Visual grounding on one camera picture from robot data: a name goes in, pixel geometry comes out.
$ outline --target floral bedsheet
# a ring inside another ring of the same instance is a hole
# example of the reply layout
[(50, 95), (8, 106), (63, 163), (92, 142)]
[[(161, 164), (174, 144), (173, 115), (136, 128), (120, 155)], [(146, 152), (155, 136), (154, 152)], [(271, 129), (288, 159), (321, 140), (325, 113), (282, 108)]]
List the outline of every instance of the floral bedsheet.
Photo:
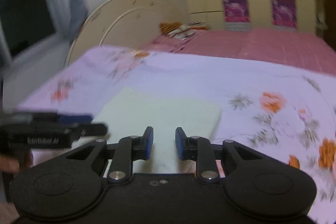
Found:
[(233, 139), (308, 173), (318, 189), (309, 216), (335, 223), (335, 77), (261, 61), (98, 47), (19, 108), (96, 115), (125, 86), (219, 105), (212, 143)]

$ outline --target round joint cover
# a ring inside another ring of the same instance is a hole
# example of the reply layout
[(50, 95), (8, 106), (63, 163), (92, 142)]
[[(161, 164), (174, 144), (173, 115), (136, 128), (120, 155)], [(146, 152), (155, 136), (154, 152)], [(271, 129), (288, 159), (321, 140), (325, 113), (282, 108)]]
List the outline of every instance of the round joint cover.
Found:
[(113, 171), (109, 174), (109, 177), (113, 180), (121, 180), (126, 176), (122, 171)]
[(316, 196), (311, 177), (285, 164), (240, 166), (223, 180), (222, 187), (235, 206), (261, 219), (306, 214)]
[(206, 180), (213, 180), (219, 177), (218, 173), (214, 171), (204, 171), (203, 173), (201, 173), (201, 176)]
[(12, 181), (10, 194), (19, 212), (50, 220), (81, 212), (101, 190), (100, 177), (85, 162), (64, 160), (23, 171)]

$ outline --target pink bedsheet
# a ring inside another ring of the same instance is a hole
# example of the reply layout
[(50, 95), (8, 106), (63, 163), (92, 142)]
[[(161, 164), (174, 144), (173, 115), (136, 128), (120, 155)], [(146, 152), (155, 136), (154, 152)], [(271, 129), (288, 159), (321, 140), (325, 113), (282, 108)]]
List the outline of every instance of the pink bedsheet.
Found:
[(336, 52), (321, 38), (299, 32), (198, 31), (188, 41), (159, 37), (143, 49), (266, 61), (336, 75)]

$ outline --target orange flower print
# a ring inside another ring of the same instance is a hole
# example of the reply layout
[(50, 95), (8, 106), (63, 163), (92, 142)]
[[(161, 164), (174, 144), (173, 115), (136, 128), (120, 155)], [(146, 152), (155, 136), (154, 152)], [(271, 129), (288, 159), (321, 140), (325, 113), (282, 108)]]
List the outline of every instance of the orange flower print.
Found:
[(53, 101), (62, 101), (68, 98), (68, 92), (69, 89), (65, 88), (65, 89), (60, 89), (60, 90), (56, 90), (52, 96), (51, 99)]
[(299, 117), (302, 121), (305, 121), (309, 118), (309, 114), (305, 109), (301, 108), (299, 109)]
[(335, 140), (323, 139), (322, 145), (319, 147), (319, 167), (320, 168), (333, 168), (335, 161)]
[(135, 59), (141, 59), (149, 56), (148, 52), (137, 52), (134, 56)]
[(277, 113), (287, 104), (287, 100), (279, 92), (263, 92), (259, 102), (261, 108), (268, 113)]
[(299, 160), (297, 159), (297, 157), (293, 156), (293, 155), (289, 155), (289, 162), (288, 164), (291, 166), (291, 167), (295, 167), (295, 168), (298, 168), (300, 169), (300, 162)]

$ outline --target hand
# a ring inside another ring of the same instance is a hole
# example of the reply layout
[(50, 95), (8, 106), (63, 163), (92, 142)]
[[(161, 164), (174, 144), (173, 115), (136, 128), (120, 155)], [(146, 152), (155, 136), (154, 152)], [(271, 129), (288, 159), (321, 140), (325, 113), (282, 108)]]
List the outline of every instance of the hand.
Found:
[(31, 152), (27, 153), (24, 159), (23, 166), (19, 165), (17, 159), (11, 158), (7, 155), (0, 155), (0, 171), (17, 174), (20, 169), (25, 169), (33, 165), (33, 154)]

